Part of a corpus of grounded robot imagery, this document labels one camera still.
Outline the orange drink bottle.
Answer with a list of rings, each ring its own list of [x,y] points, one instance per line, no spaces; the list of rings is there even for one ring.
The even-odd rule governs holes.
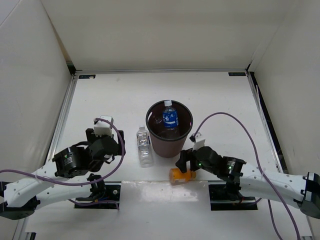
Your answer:
[[[169,170],[169,181],[172,185],[184,184],[193,181],[196,178],[196,172],[187,170],[182,173],[178,168],[171,168]]]

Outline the clear plastic bottle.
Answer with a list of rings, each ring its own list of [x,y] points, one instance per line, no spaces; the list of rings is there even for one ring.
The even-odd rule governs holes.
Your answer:
[[[152,131],[164,139],[176,139],[180,137],[179,127],[166,126],[162,116],[155,116],[151,124]]]

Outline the clear water bottle white label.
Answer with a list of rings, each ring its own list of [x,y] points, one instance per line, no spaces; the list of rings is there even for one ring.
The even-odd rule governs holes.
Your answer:
[[[139,126],[136,133],[138,159],[140,166],[147,168],[153,165],[152,146],[148,130],[144,125]]]

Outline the clear bottle blue label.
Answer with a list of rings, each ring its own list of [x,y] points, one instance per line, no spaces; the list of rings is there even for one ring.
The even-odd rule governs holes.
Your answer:
[[[162,112],[162,120],[165,128],[173,129],[178,127],[178,112],[173,107],[171,100],[164,101],[164,110]]]

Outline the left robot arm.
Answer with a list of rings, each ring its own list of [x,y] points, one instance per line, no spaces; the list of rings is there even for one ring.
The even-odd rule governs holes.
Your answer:
[[[73,144],[54,155],[53,159],[33,173],[20,171],[23,179],[0,183],[0,215],[10,220],[31,216],[47,205],[71,201],[77,206],[87,207],[115,200],[105,197],[108,188],[105,177],[98,174],[103,164],[110,164],[116,156],[126,154],[124,132],[95,134],[86,131],[86,141]]]

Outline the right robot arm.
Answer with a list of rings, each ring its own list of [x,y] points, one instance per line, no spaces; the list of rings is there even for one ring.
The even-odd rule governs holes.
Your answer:
[[[320,176],[316,173],[260,170],[242,159],[221,156],[209,146],[181,151],[175,165],[182,173],[201,169],[217,176],[226,183],[224,193],[230,200],[240,196],[262,198],[285,203],[315,219],[320,217]]]

